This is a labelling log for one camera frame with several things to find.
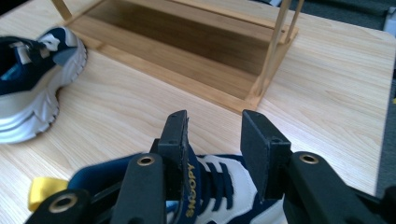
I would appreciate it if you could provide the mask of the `wooden shoe rack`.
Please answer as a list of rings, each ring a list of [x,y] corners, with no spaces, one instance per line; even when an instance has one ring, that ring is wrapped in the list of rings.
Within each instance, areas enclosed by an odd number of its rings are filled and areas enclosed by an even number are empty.
[[[79,13],[51,2],[87,47],[235,113],[258,107],[300,14],[291,0],[93,0]]]

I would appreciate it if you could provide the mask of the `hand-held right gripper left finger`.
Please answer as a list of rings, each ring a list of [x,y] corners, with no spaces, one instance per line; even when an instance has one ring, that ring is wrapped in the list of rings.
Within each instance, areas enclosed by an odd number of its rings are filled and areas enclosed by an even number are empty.
[[[179,110],[169,115],[158,143],[158,153],[165,165],[166,199],[178,201],[183,195],[188,144],[188,115]]]

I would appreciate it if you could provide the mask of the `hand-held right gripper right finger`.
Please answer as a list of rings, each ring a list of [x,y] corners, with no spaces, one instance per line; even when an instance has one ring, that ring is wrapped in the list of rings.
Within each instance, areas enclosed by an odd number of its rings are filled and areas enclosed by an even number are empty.
[[[262,201],[280,200],[285,193],[285,168],[291,142],[263,114],[244,110],[240,149]]]

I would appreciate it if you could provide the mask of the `navy white sneaker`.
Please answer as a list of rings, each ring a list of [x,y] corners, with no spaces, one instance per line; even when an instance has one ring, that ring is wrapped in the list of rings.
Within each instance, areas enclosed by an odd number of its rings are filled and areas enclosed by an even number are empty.
[[[183,195],[166,199],[154,142],[138,153],[77,171],[26,224],[278,224],[278,200],[262,201],[240,155],[197,155],[187,144]]]
[[[0,144],[16,144],[48,129],[59,113],[57,90],[87,62],[82,41],[65,27],[36,40],[0,36]]]

